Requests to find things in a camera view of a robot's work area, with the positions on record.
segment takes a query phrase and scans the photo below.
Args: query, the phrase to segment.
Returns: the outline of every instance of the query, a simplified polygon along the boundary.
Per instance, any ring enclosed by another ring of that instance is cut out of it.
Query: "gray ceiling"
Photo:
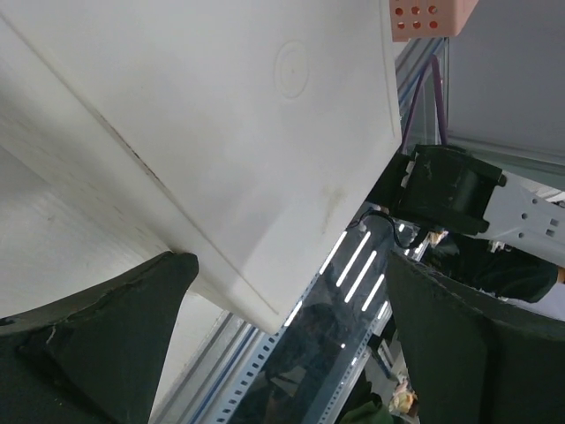
[[[449,129],[565,165],[565,2],[480,0],[451,40]]]

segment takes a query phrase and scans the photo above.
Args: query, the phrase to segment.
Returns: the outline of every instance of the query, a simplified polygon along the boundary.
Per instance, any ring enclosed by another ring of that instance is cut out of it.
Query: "black cable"
[[[364,212],[359,217],[359,219],[356,219],[355,221],[351,222],[347,226],[347,230],[351,230],[352,228],[359,226],[368,216],[380,216],[381,218],[386,219],[388,221],[388,223],[390,223],[390,225],[392,225],[392,234],[393,234],[393,237],[395,239],[395,243],[401,249],[413,249],[413,248],[421,245],[424,242],[424,240],[426,239],[427,234],[429,232],[429,230],[427,228],[421,228],[418,231],[418,234],[416,235],[416,237],[412,240],[412,242],[409,245],[404,246],[402,244],[402,242],[400,241],[400,238],[398,237],[398,232],[396,231],[395,220],[392,219],[388,214],[386,214],[386,213],[384,213],[380,210],[375,210],[375,209],[369,209],[366,212]]]

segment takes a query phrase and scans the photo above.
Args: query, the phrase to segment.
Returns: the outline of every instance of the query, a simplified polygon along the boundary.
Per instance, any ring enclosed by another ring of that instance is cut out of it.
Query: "hole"
[[[13,324],[14,322],[16,322],[16,321],[13,320],[12,318],[2,318],[0,320],[0,327],[4,327],[6,325]]]

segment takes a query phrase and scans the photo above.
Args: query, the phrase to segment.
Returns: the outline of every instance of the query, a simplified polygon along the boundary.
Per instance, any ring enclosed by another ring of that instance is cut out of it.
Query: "glass panel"
[[[386,299],[393,245],[392,228],[379,217],[347,231],[230,423],[318,420]]]

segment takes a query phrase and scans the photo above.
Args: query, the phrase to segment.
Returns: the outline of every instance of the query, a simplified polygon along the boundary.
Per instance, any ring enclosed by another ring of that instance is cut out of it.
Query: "person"
[[[499,298],[536,303],[565,282],[565,269],[513,247],[493,252],[488,240],[452,233],[431,239],[436,246],[424,253],[425,265]]]

